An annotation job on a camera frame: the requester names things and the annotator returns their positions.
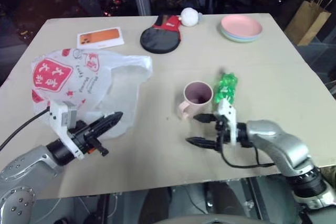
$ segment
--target ping pong paddle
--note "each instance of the ping pong paddle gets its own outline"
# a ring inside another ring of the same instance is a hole
[[[140,44],[154,54],[175,50],[181,41],[180,24],[181,21],[175,15],[160,15],[155,24],[142,33]]]

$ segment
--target red printed logo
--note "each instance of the red printed logo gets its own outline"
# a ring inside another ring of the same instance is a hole
[[[62,56],[67,57],[70,53],[70,49],[63,49]]]
[[[43,101],[43,98],[40,97],[34,90],[32,90],[31,92],[32,92],[31,97],[33,98],[34,102],[39,103],[39,102]]]
[[[69,96],[69,97],[71,97],[71,96],[73,96],[73,91],[71,91],[71,90],[69,90],[68,92],[66,92],[66,94],[67,94],[67,96]]]
[[[85,66],[93,72],[99,70],[99,59],[98,54],[86,54]]]
[[[71,73],[71,66],[46,58],[36,65],[33,72],[33,82],[36,89],[58,92],[69,79]]]

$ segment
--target green toy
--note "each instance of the green toy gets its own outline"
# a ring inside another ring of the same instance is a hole
[[[237,83],[238,78],[233,73],[224,73],[215,88],[215,104],[219,104],[223,98],[226,98],[230,104],[233,104]]]

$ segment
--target white plastic bag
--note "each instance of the white plastic bag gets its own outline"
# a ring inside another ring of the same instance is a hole
[[[152,74],[152,59],[104,50],[64,49],[37,58],[31,68],[35,113],[44,110],[49,100],[70,101],[77,107],[77,120],[87,123],[104,114],[123,112],[104,139],[119,136],[132,126],[139,86]]]

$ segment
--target card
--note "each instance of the card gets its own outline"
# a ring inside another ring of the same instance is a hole
[[[101,49],[123,45],[120,27],[113,27],[104,30],[90,31],[77,35],[77,48],[79,49]]]

